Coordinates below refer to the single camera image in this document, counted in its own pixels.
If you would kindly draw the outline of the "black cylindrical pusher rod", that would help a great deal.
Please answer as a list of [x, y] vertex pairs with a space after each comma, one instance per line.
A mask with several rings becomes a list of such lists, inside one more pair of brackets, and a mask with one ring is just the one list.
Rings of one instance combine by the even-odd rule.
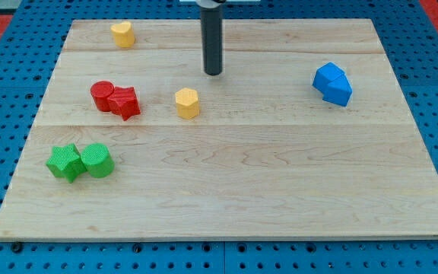
[[207, 75], [219, 75], [223, 70], [223, 3], [199, 0], [203, 67]]

